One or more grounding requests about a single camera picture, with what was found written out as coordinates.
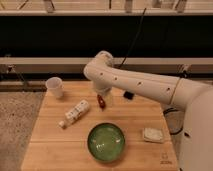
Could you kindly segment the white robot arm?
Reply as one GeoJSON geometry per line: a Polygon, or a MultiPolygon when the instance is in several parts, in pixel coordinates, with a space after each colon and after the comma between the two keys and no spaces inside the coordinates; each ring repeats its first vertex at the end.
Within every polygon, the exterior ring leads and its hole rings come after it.
{"type": "Polygon", "coordinates": [[[185,113],[181,135],[181,171],[213,171],[213,85],[190,79],[116,69],[113,56],[100,51],[84,67],[94,91],[112,87],[170,105],[185,113]]]}

